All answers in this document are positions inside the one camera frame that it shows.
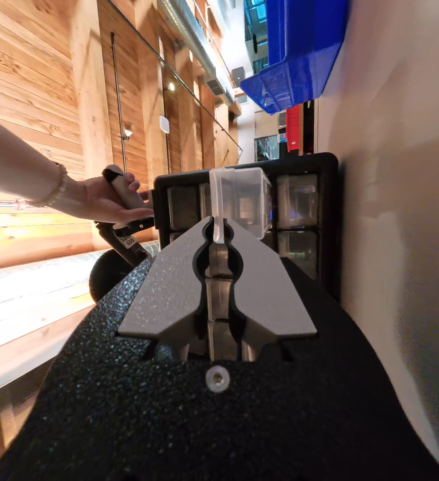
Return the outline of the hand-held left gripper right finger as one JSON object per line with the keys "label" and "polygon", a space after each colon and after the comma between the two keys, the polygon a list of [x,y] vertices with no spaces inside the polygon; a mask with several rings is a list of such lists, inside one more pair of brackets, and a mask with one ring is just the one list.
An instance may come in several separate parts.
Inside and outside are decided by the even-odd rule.
{"label": "hand-held left gripper right finger", "polygon": [[313,338],[318,330],[280,256],[231,218],[224,220],[229,324],[233,338],[259,358],[266,346]]}

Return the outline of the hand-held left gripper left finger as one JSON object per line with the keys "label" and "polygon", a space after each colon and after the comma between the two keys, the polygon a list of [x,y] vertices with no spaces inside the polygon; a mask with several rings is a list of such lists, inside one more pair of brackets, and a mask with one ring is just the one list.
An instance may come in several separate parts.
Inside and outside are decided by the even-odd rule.
{"label": "hand-held left gripper left finger", "polygon": [[120,323],[122,337],[169,345],[181,360],[207,323],[204,271],[214,218],[208,216],[155,257]]}

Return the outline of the clear plastic drawer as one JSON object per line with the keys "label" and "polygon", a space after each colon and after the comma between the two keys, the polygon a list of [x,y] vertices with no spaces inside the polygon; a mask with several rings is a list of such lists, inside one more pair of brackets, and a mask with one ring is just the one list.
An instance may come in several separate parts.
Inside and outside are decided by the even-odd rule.
{"label": "clear plastic drawer", "polygon": [[219,167],[209,172],[213,242],[224,244],[224,220],[232,219],[257,239],[271,228],[271,183],[259,167]]}

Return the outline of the blue plastic bin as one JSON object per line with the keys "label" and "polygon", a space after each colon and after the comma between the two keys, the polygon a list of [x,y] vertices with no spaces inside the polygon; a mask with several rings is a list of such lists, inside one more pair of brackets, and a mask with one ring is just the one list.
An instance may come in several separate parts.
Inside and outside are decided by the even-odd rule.
{"label": "blue plastic bin", "polygon": [[266,113],[318,99],[343,44],[350,1],[266,1],[269,66],[241,81]]}

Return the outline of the person's right forearm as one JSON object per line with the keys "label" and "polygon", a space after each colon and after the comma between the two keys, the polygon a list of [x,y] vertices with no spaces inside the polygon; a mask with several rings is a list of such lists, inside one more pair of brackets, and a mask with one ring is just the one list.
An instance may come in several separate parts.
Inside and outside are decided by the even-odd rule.
{"label": "person's right forearm", "polygon": [[0,193],[64,212],[64,207],[71,205],[70,190],[75,182],[63,165],[0,125]]}

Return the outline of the person's right hand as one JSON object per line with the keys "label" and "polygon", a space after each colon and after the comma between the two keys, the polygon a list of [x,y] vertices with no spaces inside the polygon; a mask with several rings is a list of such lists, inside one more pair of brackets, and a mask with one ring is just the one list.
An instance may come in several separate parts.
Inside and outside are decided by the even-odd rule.
{"label": "person's right hand", "polygon": [[64,207],[64,212],[81,219],[126,225],[154,216],[153,210],[147,206],[128,208],[103,176],[75,182],[70,196],[71,205]]}

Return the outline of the black round ceiling lamp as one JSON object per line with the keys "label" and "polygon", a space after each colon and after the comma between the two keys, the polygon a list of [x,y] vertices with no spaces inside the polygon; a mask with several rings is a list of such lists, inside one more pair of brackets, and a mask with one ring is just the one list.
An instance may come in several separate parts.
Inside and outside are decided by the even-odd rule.
{"label": "black round ceiling lamp", "polygon": [[103,253],[95,262],[89,277],[92,300],[97,303],[133,270],[114,249]]}

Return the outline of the threaded metal rod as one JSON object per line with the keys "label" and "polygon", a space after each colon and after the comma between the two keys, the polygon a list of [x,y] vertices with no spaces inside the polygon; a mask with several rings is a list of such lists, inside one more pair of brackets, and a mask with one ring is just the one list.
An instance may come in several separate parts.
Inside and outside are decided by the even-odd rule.
{"label": "threaded metal rod", "polygon": [[116,98],[117,98],[117,107],[118,107],[119,126],[120,126],[120,142],[121,142],[122,163],[123,163],[123,170],[124,170],[125,173],[127,173],[128,168],[127,168],[125,142],[128,140],[128,136],[126,135],[126,131],[125,131],[125,128],[124,128],[124,125],[123,125],[123,120],[122,120],[118,65],[117,65],[117,56],[116,56],[116,49],[115,49],[115,33],[113,31],[110,32],[110,41],[111,41],[111,50],[112,50],[112,58],[113,58],[113,70],[114,70],[114,79],[115,79],[115,89],[116,89]]}

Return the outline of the red hanging banner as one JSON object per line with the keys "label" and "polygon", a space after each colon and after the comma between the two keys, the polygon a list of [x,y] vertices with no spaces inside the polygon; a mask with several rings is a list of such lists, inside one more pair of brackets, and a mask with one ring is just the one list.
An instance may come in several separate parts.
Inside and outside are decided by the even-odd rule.
{"label": "red hanging banner", "polygon": [[303,154],[303,104],[295,105],[285,112],[285,129],[288,153],[298,151]]}

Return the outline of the silver ventilation duct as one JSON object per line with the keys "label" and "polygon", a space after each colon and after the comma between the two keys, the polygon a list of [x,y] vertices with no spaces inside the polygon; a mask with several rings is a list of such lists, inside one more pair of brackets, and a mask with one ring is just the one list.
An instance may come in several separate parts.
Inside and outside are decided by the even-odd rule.
{"label": "silver ventilation duct", "polygon": [[183,43],[204,69],[205,81],[216,97],[231,106],[235,103],[231,79],[221,57],[206,39],[202,27],[186,1],[157,1]]}

